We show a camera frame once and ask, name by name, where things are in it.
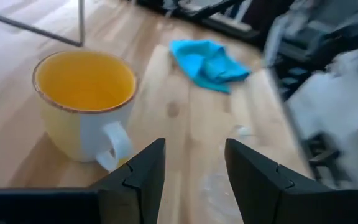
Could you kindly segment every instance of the mug rim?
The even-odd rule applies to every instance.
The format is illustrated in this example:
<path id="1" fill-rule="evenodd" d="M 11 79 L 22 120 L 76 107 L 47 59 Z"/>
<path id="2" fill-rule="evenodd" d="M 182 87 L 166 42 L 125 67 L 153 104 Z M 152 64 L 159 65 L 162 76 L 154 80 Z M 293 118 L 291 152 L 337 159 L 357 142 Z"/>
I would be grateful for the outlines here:
<path id="1" fill-rule="evenodd" d="M 65 106 L 65 105 L 62 105 L 60 103 L 57 103 L 55 100 L 51 99 L 51 97 L 49 97 L 46 93 L 44 93 L 41 88 L 39 87 L 39 84 L 37 82 L 37 77 L 36 77 L 36 73 L 37 73 L 37 70 L 39 68 L 39 66 L 48 58 L 56 55 L 56 54 L 61 54 L 61 53 L 67 53 L 67 52 L 93 52 L 93 53 L 99 53 L 99 54 L 104 54 L 104 55 L 107 55 L 109 57 L 112 57 L 114 59 L 117 59 L 119 60 L 121 63 L 123 63 L 132 73 L 132 75 L 134 76 L 134 81 L 135 81 L 135 91 L 132 93 L 132 95 L 130 97 L 128 97 L 125 101 L 123 101 L 122 103 L 118 104 L 118 105 L 115 105 L 115 106 L 112 106 L 112 107 L 109 107 L 109 108 L 105 108 L 105 109 L 100 109 L 100 110 L 79 110 L 79 109 L 76 109 L 76 108 L 72 108 L 72 107 L 69 107 L 69 106 Z M 48 56 L 46 56 L 45 58 L 43 58 L 41 61 L 38 62 L 38 64 L 35 66 L 33 72 L 32 72 L 32 85 L 34 87 L 34 90 L 38 93 L 38 95 L 41 97 L 41 99 L 43 99 L 44 101 L 46 101 L 48 104 L 50 104 L 51 106 L 53 107 L 56 107 L 58 109 L 61 109 L 61 110 L 64 110 L 64 111 L 67 111 L 69 113 L 81 113 L 81 114 L 100 114 L 100 113 L 107 113 L 107 112 L 111 112 L 111 111 L 114 111 L 116 109 L 119 109 L 125 105 L 127 105 L 131 100 L 133 100 L 133 98 L 135 97 L 135 95 L 137 94 L 137 90 L 138 90 L 138 80 L 137 80 L 137 77 L 135 75 L 135 72 L 131 69 L 131 67 L 128 65 L 128 63 L 113 55 L 113 54 L 109 54 L 109 53 L 105 53 L 105 52 L 100 52 L 100 51 L 94 51 L 94 50 L 65 50 L 65 51 L 60 51 L 60 52 L 55 52 L 53 54 L 50 54 Z"/>

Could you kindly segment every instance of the mug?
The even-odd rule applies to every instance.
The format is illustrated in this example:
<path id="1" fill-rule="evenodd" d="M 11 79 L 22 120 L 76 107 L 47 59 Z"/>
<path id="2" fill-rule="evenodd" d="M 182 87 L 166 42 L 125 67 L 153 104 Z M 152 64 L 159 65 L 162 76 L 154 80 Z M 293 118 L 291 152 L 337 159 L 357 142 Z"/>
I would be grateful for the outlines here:
<path id="1" fill-rule="evenodd" d="M 124 126 L 137 90 L 134 72 L 101 52 L 59 52 L 35 68 L 32 83 L 52 142 L 68 157 L 113 171 L 134 155 Z"/>

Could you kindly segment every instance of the blue cloth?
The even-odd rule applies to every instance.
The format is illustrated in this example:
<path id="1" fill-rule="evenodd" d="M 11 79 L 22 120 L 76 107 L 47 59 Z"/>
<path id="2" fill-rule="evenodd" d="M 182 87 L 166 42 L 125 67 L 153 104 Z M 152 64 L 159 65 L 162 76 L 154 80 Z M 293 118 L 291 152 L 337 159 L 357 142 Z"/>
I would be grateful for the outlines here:
<path id="1" fill-rule="evenodd" d="M 225 82 L 243 80 L 250 73 L 211 40 L 174 40 L 170 50 L 179 67 L 203 88 L 230 93 Z"/>

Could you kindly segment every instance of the wood grain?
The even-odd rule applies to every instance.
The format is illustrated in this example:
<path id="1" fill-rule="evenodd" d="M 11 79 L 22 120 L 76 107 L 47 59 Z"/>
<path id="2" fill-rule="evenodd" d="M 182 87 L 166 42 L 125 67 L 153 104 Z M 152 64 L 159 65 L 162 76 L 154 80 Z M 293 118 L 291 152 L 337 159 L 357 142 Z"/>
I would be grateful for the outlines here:
<path id="1" fill-rule="evenodd" d="M 0 14 L 78 38 L 74 0 L 0 0 Z M 249 129 L 244 143 L 308 175 L 256 49 L 126 1 L 86 1 L 85 16 L 85 48 L 123 58 L 141 81 L 127 126 L 135 148 L 167 139 L 159 223 L 209 222 L 201 182 L 223 159 L 219 146 L 235 125 Z M 172 40 L 203 38 L 223 43 L 254 71 L 232 84 L 231 95 L 195 86 L 170 56 Z M 40 59 L 62 50 L 75 48 L 0 23 L 0 187 L 87 186 L 106 175 L 95 163 L 66 158 L 44 132 L 31 74 Z"/>

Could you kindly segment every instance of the metal rod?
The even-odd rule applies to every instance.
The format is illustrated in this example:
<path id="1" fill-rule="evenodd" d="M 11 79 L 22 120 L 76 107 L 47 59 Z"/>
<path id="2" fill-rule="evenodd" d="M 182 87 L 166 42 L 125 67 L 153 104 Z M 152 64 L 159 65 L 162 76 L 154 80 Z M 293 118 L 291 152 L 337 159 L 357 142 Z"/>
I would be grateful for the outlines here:
<path id="1" fill-rule="evenodd" d="M 47 31 L 42 30 L 42 29 L 38 29 L 36 27 L 30 26 L 28 24 L 25 24 L 25 23 L 22 23 L 22 22 L 19 22 L 19 21 L 15 21 L 15 20 L 6 18 L 4 16 L 0 16 L 0 22 L 6 23 L 6 24 L 9 24 L 9 25 L 12 25 L 14 27 L 21 28 L 21 29 L 25 29 L 25 30 L 30 31 L 30 32 L 34 32 L 36 34 L 40 34 L 40 35 L 43 35 L 43 36 L 58 40 L 60 42 L 66 43 L 66 44 L 74 45 L 76 47 L 82 47 L 83 43 L 84 43 L 84 38 L 85 38 L 84 27 L 83 27 L 84 26 L 84 22 L 83 22 L 83 19 L 84 19 L 83 18 L 83 4 L 80 4 L 78 6 L 78 8 L 79 8 L 79 17 L 80 17 L 79 18 L 79 20 L 80 20 L 80 41 L 79 42 L 75 41 L 75 40 L 68 39 L 66 37 L 59 36 L 57 34 L 53 34 L 51 32 L 47 32 Z"/>
<path id="2" fill-rule="evenodd" d="M 78 22 L 80 29 L 80 43 L 81 46 L 85 43 L 85 4 L 84 0 L 78 0 Z"/>

